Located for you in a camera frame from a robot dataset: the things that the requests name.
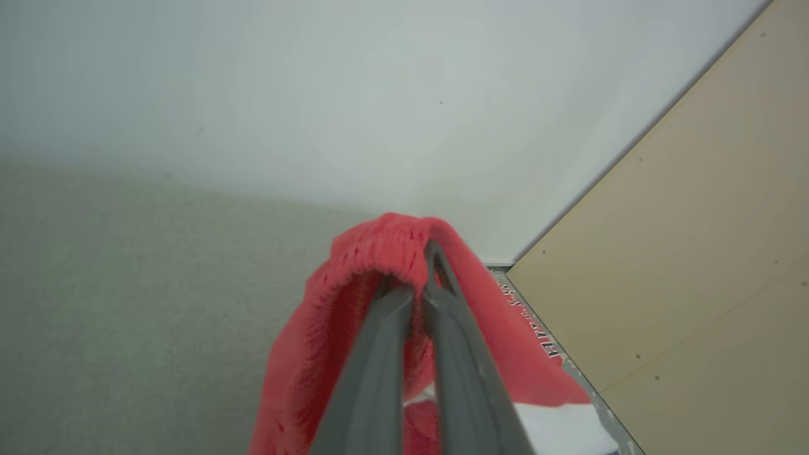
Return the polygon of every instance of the beige board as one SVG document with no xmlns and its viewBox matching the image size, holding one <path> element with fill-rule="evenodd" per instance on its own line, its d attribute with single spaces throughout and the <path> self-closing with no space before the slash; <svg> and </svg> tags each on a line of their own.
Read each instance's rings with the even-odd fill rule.
<svg viewBox="0 0 809 455">
<path fill-rule="evenodd" d="M 785 0 L 508 278 L 604 391 L 807 253 L 809 2 Z"/>
<path fill-rule="evenodd" d="M 809 453 L 809 255 L 602 393 L 650 455 Z"/>
</svg>

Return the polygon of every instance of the gray carpet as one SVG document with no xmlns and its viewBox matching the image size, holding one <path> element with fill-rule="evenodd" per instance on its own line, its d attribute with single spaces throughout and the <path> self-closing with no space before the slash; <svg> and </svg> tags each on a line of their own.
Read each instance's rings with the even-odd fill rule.
<svg viewBox="0 0 809 455">
<path fill-rule="evenodd" d="M 244 453 L 304 280 L 369 218 L 0 163 L 0 453 Z"/>
</svg>

